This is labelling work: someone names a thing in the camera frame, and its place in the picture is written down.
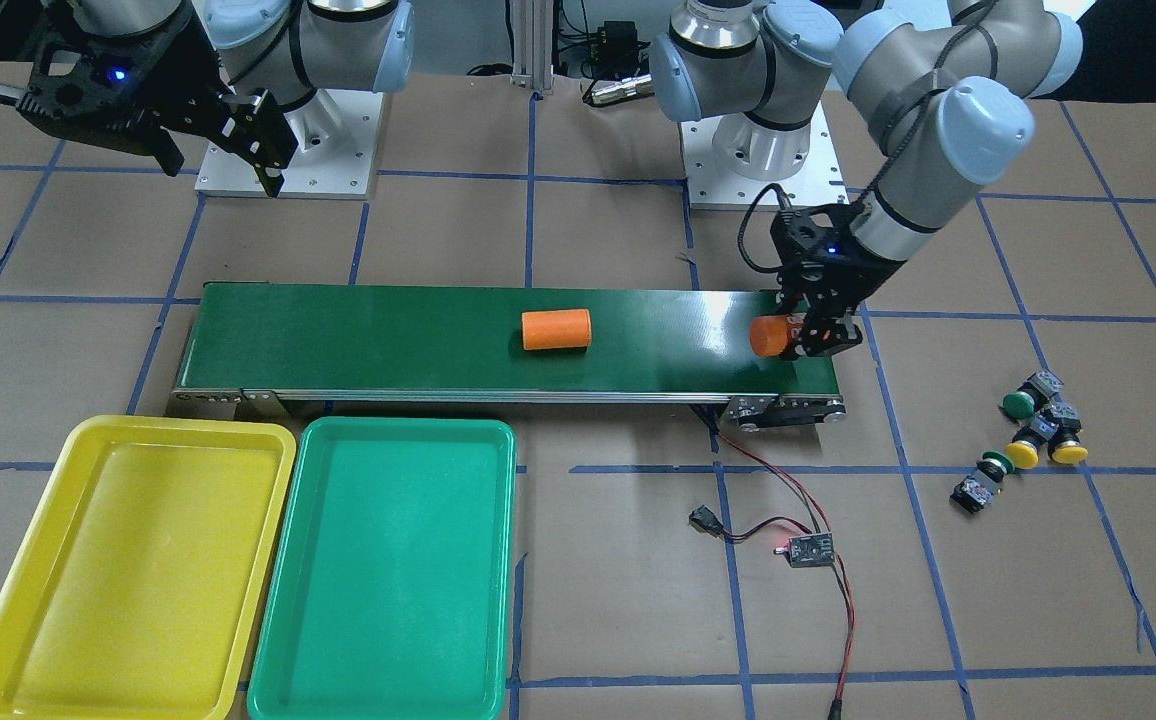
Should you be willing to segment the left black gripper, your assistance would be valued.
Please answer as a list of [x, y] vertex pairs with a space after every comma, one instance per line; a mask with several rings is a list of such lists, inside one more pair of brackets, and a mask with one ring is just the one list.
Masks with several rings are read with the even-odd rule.
[[770, 227], [780, 266], [776, 279], [792, 337], [783, 359], [830, 357], [861, 346], [858, 305], [898, 272], [902, 261], [881, 258], [857, 240], [851, 222], [862, 205], [781, 209]]

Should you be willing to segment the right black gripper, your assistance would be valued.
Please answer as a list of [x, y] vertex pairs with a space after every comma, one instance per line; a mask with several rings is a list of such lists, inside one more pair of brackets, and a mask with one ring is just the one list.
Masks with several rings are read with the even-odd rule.
[[179, 161], [171, 132], [209, 138], [276, 199], [298, 150], [267, 88], [231, 94], [194, 10], [49, 10], [28, 86], [0, 105], [53, 138]]

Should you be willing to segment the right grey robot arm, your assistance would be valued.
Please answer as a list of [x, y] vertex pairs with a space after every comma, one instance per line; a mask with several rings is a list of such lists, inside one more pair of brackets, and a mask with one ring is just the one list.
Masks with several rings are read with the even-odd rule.
[[403, 90], [409, 1], [46, 1], [25, 86], [0, 105], [44, 135], [156, 159], [175, 135], [243, 159], [275, 199], [295, 156], [335, 136], [328, 92]]

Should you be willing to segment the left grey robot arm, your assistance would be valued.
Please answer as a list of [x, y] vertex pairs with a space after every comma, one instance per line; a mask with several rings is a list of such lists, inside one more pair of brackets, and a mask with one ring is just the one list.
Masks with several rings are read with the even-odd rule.
[[[814, 1], [687, 1], [649, 68], [674, 123], [719, 117], [738, 173], [766, 179], [781, 300], [750, 327], [759, 357], [825, 357], [860, 342], [854, 314], [929, 238], [999, 181], [1030, 144], [1031, 97], [1075, 74], [1084, 32], [1040, 1], [953, 1], [920, 29], [892, 9], [843, 25]], [[884, 164], [849, 205], [798, 209], [755, 144], [803, 144], [829, 77], [860, 113]]]

